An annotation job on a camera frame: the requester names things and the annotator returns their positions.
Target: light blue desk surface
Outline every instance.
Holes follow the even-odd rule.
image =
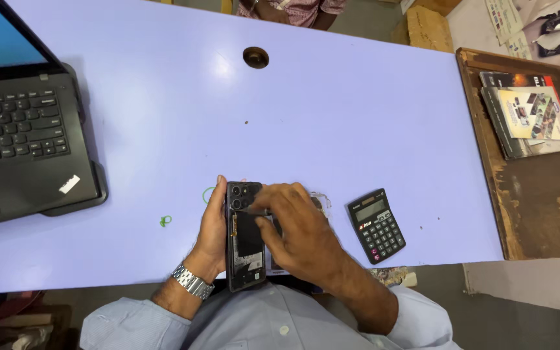
[[[377,267],[503,259],[454,55],[141,0],[9,3],[77,71],[110,197],[0,223],[0,291],[162,280],[220,173],[326,194],[366,267],[345,204],[380,187],[407,246]]]

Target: pink patterned shirt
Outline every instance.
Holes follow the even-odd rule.
[[[282,0],[260,0],[267,1],[269,5],[276,8]],[[293,26],[311,27],[317,18],[317,12],[321,11],[329,14],[340,14],[345,9],[346,0],[290,0],[285,6],[284,11],[289,15],[289,20]],[[240,1],[237,15],[259,19],[255,12],[250,13],[250,9]]]

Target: black calculator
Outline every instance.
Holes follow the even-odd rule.
[[[347,209],[362,248],[373,265],[405,247],[383,188],[347,204]]]

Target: black laptop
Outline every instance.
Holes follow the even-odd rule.
[[[74,72],[0,0],[0,221],[102,203]]]

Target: green rubber band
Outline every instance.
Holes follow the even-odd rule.
[[[166,227],[166,224],[169,224],[172,222],[172,217],[167,215],[167,216],[162,216],[161,217],[161,221],[159,221],[159,225],[161,225],[161,227]]]
[[[206,190],[204,190],[204,192],[202,193],[202,200],[204,201],[204,203],[207,203],[207,204],[208,204],[208,202],[207,202],[206,199],[204,198],[204,194],[205,194],[208,190],[214,189],[214,188],[215,188],[215,187],[209,187],[209,188],[207,188]]]

